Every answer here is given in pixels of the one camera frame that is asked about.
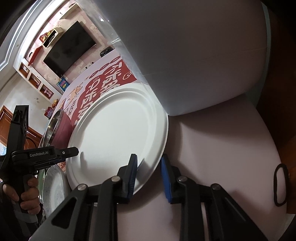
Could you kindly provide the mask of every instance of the floral wallpaper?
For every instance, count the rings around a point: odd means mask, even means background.
[[[71,4],[75,3],[73,0],[65,1],[46,21],[42,26],[41,30],[35,36],[35,39],[31,43],[25,58],[29,60],[29,54],[34,52],[34,50],[42,45],[42,42],[39,40],[39,36],[52,30],[56,27],[61,27],[65,32],[69,29],[76,21],[79,21],[80,24],[84,27],[87,33],[93,38],[96,42],[96,45],[89,49],[84,55],[82,55],[64,74],[64,77],[69,83],[72,83],[80,75],[80,71],[89,63],[96,62],[100,57],[100,52],[108,47],[106,39],[100,33],[98,28],[91,22],[87,17],[86,13],[77,7],[72,13],[70,13],[66,19],[60,19],[60,17],[67,11]],[[44,58],[51,50],[52,46],[45,49],[44,47],[39,51],[36,56],[32,66],[36,71],[45,78],[53,87],[59,90],[56,83],[58,82],[58,76],[43,62]]]

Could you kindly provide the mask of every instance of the paper plate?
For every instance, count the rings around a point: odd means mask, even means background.
[[[66,161],[72,189],[101,184],[138,156],[134,193],[154,172],[168,136],[168,116],[140,83],[117,87],[97,99],[77,123],[69,147],[79,155]]]
[[[43,184],[43,208],[46,218],[64,201],[69,195],[69,186],[66,174],[59,166],[51,166],[45,175]]]

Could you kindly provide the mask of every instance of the television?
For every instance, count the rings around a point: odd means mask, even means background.
[[[96,42],[75,22],[53,45],[43,62],[59,77]]]

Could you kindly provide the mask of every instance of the metal screw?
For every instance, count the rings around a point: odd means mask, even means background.
[[[83,191],[83,190],[85,190],[86,188],[87,188],[87,185],[85,185],[85,184],[79,184],[78,187],[77,187],[77,189],[78,189],[79,191]]]
[[[113,176],[113,177],[111,177],[111,181],[114,182],[114,183],[119,182],[120,177],[119,176]]]
[[[178,177],[178,180],[179,180],[179,182],[185,182],[185,181],[187,181],[187,177],[180,176],[180,177]]]
[[[217,183],[214,183],[214,184],[212,185],[212,189],[213,189],[213,190],[220,190],[220,189],[221,189],[221,186],[220,186],[219,184],[217,184]]]

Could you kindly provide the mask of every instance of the human hand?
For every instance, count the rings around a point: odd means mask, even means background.
[[[23,202],[21,202],[20,207],[23,210],[27,210],[29,214],[38,214],[40,211],[40,201],[38,198],[39,190],[37,188],[38,179],[36,177],[30,178],[28,180],[28,185],[31,188],[22,193],[21,198]],[[11,200],[15,202],[19,201],[19,196],[17,195],[15,189],[8,184],[3,185],[3,192],[11,198]]]

